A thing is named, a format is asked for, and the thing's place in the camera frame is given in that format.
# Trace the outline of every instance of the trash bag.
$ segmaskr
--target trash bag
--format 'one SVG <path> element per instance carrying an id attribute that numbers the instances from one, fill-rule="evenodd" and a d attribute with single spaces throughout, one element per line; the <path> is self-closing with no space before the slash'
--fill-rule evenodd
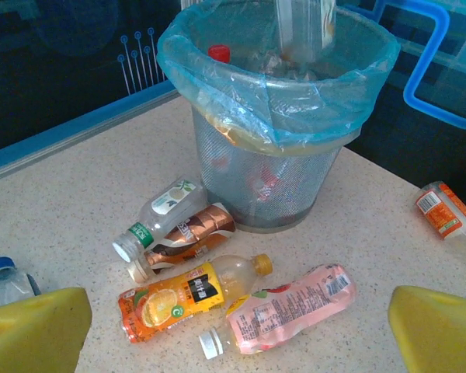
<path id="1" fill-rule="evenodd" d="M 359 135 L 400 51 L 375 22 L 339 8 L 335 16 L 331 52 L 294 73 L 274 0 L 205 1 L 162 34 L 158 63 L 233 145 L 275 156 L 330 151 Z M 229 46 L 230 64 L 207 56 L 215 44 Z"/>

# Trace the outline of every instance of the orange label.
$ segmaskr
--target orange label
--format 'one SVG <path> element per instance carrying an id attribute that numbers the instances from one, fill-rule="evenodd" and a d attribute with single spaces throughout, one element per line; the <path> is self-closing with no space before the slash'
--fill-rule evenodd
<path id="1" fill-rule="evenodd" d="M 135 288 L 119 296 L 123 328 L 131 343 L 144 342 L 197 313 L 224 303 L 210 263 L 177 277 Z"/>
<path id="2" fill-rule="evenodd" d="M 427 191 L 418 198 L 416 206 L 444 238 L 463 225 L 433 190 Z"/>
<path id="3" fill-rule="evenodd" d="M 447 195 L 447 197 L 452 201 L 452 203 L 466 217 L 466 205 L 463 204 L 462 200 L 460 200 L 459 197 L 456 196 L 454 192 L 446 184 L 440 184 L 440 190 L 442 190 Z"/>

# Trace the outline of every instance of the barcode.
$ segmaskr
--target barcode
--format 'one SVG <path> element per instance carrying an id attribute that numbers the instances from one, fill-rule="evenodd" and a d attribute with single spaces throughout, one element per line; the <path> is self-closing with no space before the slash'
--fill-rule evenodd
<path id="1" fill-rule="evenodd" d="M 416 205 L 421 209 L 423 214 L 426 214 L 432 208 L 441 203 L 442 201 L 440 198 L 435 194 L 435 192 L 431 191 L 419 198 Z"/>
<path id="2" fill-rule="evenodd" d="M 336 293 L 342 291 L 347 286 L 349 286 L 350 280 L 345 274 L 340 274 L 335 280 L 326 284 L 326 288 L 328 289 L 328 294 L 330 297 L 335 295 Z"/>

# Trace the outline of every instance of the orange juice bottle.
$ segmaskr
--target orange juice bottle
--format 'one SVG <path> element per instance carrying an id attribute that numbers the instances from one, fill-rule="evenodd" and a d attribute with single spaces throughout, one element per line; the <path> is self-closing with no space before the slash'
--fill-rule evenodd
<path id="1" fill-rule="evenodd" d="M 257 277 L 273 272 L 266 254 L 220 256 L 168 280 L 125 291 L 119 297 L 123 329 L 131 343 L 144 342 L 194 315 L 248 294 Z"/>

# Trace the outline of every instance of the speckled countertop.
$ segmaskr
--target speckled countertop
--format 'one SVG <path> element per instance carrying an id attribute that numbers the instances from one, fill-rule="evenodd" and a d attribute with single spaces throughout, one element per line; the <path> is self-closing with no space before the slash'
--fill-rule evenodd
<path id="1" fill-rule="evenodd" d="M 116 302 L 134 284 L 111 240 L 149 197 L 190 170 L 199 174 L 190 106 L 179 98 L 0 180 L 0 255 L 12 256 L 43 291 L 88 292 L 93 323 L 76 372 L 403 372 L 387 320 L 394 288 L 414 284 L 466 297 L 466 261 L 415 214 L 417 188 L 343 149 L 302 223 L 272 235 L 238 232 L 207 258 L 268 253 L 274 272 L 257 288 L 340 262 L 359 291 L 349 309 L 255 356 L 205 360 L 197 336 L 221 324 L 224 310 L 130 345 Z"/>

